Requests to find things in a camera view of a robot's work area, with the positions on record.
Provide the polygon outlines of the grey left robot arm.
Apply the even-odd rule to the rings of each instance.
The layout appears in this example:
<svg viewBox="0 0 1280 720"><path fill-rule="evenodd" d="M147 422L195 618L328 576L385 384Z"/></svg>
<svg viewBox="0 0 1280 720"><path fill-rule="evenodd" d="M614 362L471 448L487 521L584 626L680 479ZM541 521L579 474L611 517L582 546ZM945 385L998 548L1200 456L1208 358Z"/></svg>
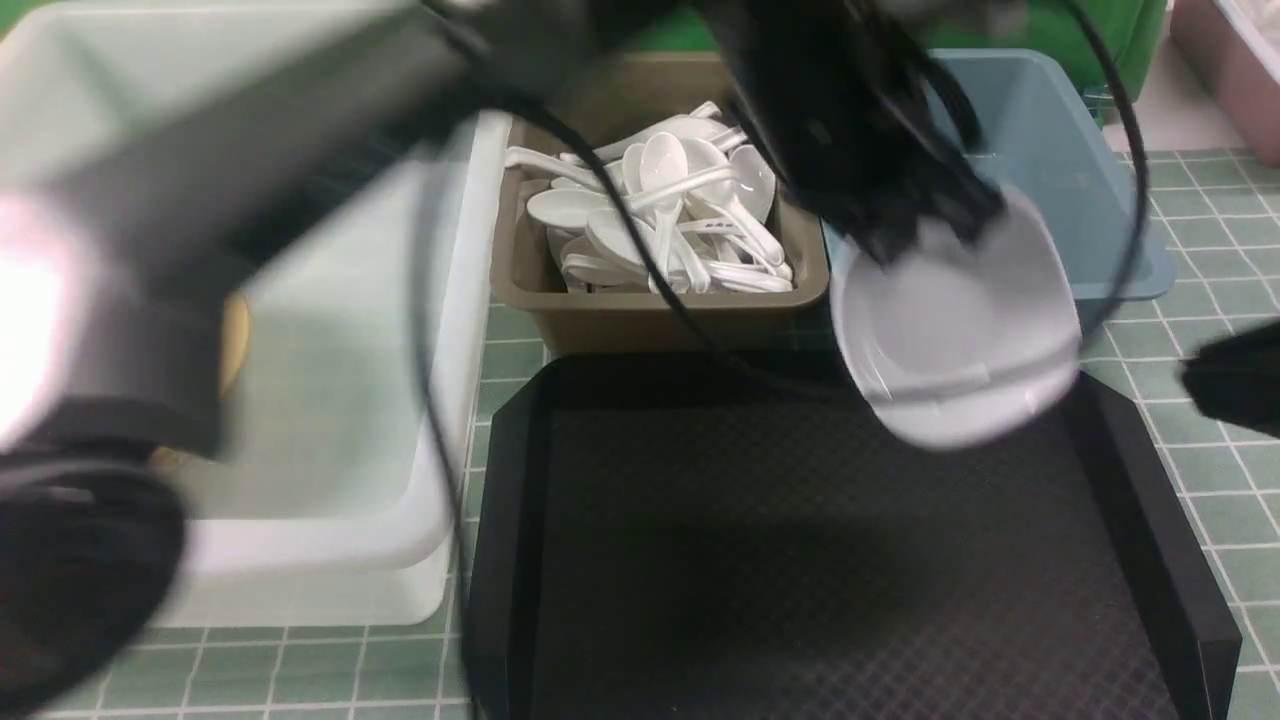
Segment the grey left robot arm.
<svg viewBox="0 0 1280 720"><path fill-rule="evenodd" d="M678 1L416 1L3 196L3 716L165 602L183 498L142 452L221 443L225 301L410 150L545 102Z"/></svg>

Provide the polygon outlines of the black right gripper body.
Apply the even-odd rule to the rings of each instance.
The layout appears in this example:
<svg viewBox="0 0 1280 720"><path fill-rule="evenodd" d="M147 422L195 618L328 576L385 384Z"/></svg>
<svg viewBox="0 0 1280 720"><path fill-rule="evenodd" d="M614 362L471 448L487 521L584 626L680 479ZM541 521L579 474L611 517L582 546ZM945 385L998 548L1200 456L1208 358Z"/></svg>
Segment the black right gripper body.
<svg viewBox="0 0 1280 720"><path fill-rule="evenodd" d="M1277 438L1279 320L1202 346L1180 382L1204 416Z"/></svg>

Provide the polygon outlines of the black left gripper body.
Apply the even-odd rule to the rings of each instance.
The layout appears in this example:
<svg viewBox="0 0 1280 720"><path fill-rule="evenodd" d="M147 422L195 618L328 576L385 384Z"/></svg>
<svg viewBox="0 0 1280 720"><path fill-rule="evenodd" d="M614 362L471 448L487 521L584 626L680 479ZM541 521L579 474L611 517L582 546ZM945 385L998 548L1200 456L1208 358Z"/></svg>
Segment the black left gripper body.
<svg viewBox="0 0 1280 720"><path fill-rule="evenodd" d="M1004 217L966 151L983 140L957 79L882 1L704 1L736 110L791 199L887 266L923 222L966 246Z"/></svg>

